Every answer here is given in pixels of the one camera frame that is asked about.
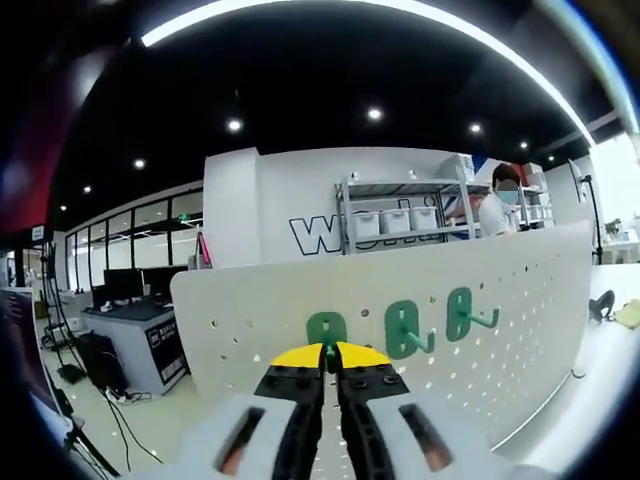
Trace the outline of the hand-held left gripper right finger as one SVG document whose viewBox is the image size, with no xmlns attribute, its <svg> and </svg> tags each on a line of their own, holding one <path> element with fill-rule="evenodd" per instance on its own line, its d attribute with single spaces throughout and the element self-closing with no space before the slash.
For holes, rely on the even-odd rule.
<svg viewBox="0 0 640 480">
<path fill-rule="evenodd" d="M 426 392 L 411 392 L 371 347 L 337 342 L 341 432 L 358 479 L 491 479 L 482 436 Z"/>
</svg>

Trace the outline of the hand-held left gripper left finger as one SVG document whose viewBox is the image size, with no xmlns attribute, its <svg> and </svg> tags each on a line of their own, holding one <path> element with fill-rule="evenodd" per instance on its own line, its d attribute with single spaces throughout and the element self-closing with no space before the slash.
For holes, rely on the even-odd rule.
<svg viewBox="0 0 640 480">
<path fill-rule="evenodd" d="M 322 435 L 326 346 L 272 360 L 252 394 L 225 401 L 190 431 L 182 479 L 308 479 Z"/>
</svg>

